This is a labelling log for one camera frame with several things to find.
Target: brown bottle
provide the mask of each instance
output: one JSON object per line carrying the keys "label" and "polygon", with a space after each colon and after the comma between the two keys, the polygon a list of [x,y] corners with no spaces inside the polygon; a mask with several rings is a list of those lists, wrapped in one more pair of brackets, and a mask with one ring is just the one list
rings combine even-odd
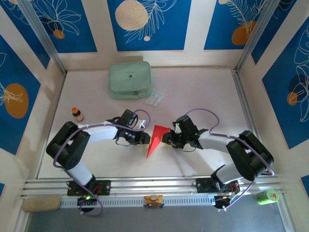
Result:
{"label": "brown bottle", "polygon": [[81,122],[84,119],[84,115],[82,115],[82,113],[80,112],[79,109],[73,107],[72,108],[72,114],[75,117],[76,121]]}

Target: mint green pouch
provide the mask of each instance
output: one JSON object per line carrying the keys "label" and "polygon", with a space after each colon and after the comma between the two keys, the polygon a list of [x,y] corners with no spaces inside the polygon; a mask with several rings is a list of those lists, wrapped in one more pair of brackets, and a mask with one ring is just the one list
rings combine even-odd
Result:
{"label": "mint green pouch", "polygon": [[110,66],[109,89],[113,99],[147,98],[152,93],[148,62],[119,63]]}

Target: green tape roll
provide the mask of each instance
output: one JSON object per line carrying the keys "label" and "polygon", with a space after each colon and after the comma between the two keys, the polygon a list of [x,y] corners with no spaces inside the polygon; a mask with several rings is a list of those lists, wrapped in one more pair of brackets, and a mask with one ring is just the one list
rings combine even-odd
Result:
{"label": "green tape roll", "polygon": [[256,194],[255,199],[260,205],[275,203],[279,201],[279,193],[276,190],[267,190]]}

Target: red triangle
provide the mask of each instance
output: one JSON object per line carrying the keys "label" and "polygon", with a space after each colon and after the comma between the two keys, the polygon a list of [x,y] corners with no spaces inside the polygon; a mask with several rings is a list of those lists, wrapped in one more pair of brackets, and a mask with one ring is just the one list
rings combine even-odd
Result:
{"label": "red triangle", "polygon": [[151,137],[151,142],[148,148],[147,159],[150,157],[151,153],[157,148],[157,146],[162,141],[162,137],[164,134],[170,131],[170,128],[161,127],[158,125],[154,126],[154,132]]}

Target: white table surface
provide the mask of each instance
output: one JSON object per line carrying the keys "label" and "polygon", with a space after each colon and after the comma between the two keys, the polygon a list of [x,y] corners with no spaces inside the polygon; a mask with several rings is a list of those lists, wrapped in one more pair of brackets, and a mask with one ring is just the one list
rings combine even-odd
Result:
{"label": "white table surface", "polygon": [[[157,107],[148,106],[145,99],[114,100],[108,91],[108,70],[69,71],[48,141],[67,121],[75,121],[71,108],[84,114],[82,124],[94,124],[120,116],[125,109],[144,109],[151,115],[146,129],[152,134],[154,125],[172,127],[172,121],[193,108],[207,108],[220,118],[216,132],[237,135],[247,130],[246,120],[229,69],[210,68],[153,68],[153,87],[164,94]],[[209,129],[216,123],[207,112],[192,112],[199,129]],[[144,113],[139,118],[146,119]],[[87,146],[83,162],[96,177],[148,177],[210,175],[223,164],[232,163],[226,153],[214,150],[181,152],[161,143],[146,160],[148,145],[124,147],[115,140],[100,141]],[[39,178],[67,177],[53,167],[53,160],[45,153]]]}

